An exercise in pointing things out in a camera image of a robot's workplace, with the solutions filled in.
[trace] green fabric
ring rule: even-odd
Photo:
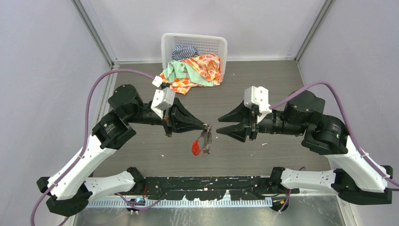
[[[190,82],[204,86],[213,86],[213,81],[207,81],[193,67],[182,61],[172,60],[169,62],[167,68],[163,70],[163,74],[165,79],[170,82],[174,81],[176,78],[189,78]]]

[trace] red object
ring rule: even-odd
[[[199,155],[201,153],[200,145],[198,144],[198,140],[194,141],[191,148],[193,155]]]

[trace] pile of clothes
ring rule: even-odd
[[[218,86],[223,81],[222,61],[215,54],[199,56],[194,46],[176,46],[172,61],[160,74],[163,82],[177,93],[187,94],[191,87]]]

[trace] white laundry basket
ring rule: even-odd
[[[166,33],[162,36],[161,52],[162,67],[165,69],[167,63],[172,60],[172,51],[175,46],[195,46],[199,55],[214,53],[222,61],[222,76],[226,70],[227,41],[222,37],[196,35],[196,34],[176,34]]]

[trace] navy striped fabric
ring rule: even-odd
[[[198,49],[194,46],[176,46],[172,51],[173,60],[182,60],[197,56],[199,56]]]

